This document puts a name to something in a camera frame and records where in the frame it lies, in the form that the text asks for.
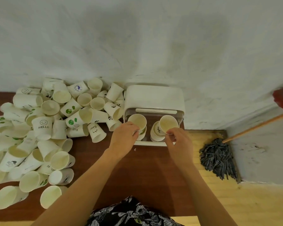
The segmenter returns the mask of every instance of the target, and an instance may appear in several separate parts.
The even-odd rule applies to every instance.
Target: black object
[[[207,171],[213,171],[217,177],[228,179],[230,175],[238,181],[238,175],[233,162],[233,156],[227,143],[222,143],[222,139],[214,139],[211,144],[206,144],[200,149],[200,162]]]

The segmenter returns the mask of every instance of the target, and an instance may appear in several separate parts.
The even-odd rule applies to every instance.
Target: person's right arm
[[[200,225],[237,226],[193,164],[193,144],[188,134],[181,128],[172,128],[167,133],[171,135],[166,135],[166,145],[189,186]]]

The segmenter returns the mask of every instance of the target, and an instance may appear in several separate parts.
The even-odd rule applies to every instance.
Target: mop handle
[[[240,133],[238,133],[238,134],[236,134],[236,135],[234,135],[234,136],[232,136],[232,137],[229,137],[229,138],[223,140],[222,143],[226,143],[226,142],[228,142],[228,141],[234,140],[234,139],[236,139],[236,138],[238,138],[238,137],[243,136],[243,135],[246,134],[246,133],[249,133],[249,132],[251,132],[251,131],[253,131],[253,130],[256,130],[256,129],[258,129],[258,128],[261,128],[261,127],[263,127],[263,126],[265,126],[265,125],[268,125],[268,124],[270,124],[270,123],[272,123],[272,122],[274,122],[274,121],[278,121],[278,120],[281,120],[281,119],[283,119],[283,114],[281,114],[281,115],[279,115],[279,116],[276,116],[276,117],[274,117],[274,118],[272,118],[272,119],[269,119],[268,121],[264,121],[264,122],[262,122],[262,123],[260,123],[260,124],[258,124],[258,125],[256,125],[256,126],[254,126],[254,127],[251,127],[251,128],[249,128],[249,129],[247,129],[247,130],[245,130],[245,131],[243,131],[243,132],[240,132]]]

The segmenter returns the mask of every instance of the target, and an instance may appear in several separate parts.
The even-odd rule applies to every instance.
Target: person
[[[104,209],[93,209],[114,167],[133,147],[138,130],[132,122],[120,125],[103,155],[32,226],[181,225],[132,196]],[[193,164],[193,145],[188,134],[181,128],[172,128],[167,134],[170,156],[186,180],[201,226],[237,226]]]

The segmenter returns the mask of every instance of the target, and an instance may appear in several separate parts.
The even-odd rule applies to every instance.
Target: yellow floor
[[[220,180],[200,165],[199,149],[219,134],[190,132],[194,145],[194,163],[205,182],[239,226],[283,226],[283,186],[253,183],[237,184]],[[196,216],[173,217],[185,226],[200,225]],[[0,222],[0,226],[28,226],[32,221]]]

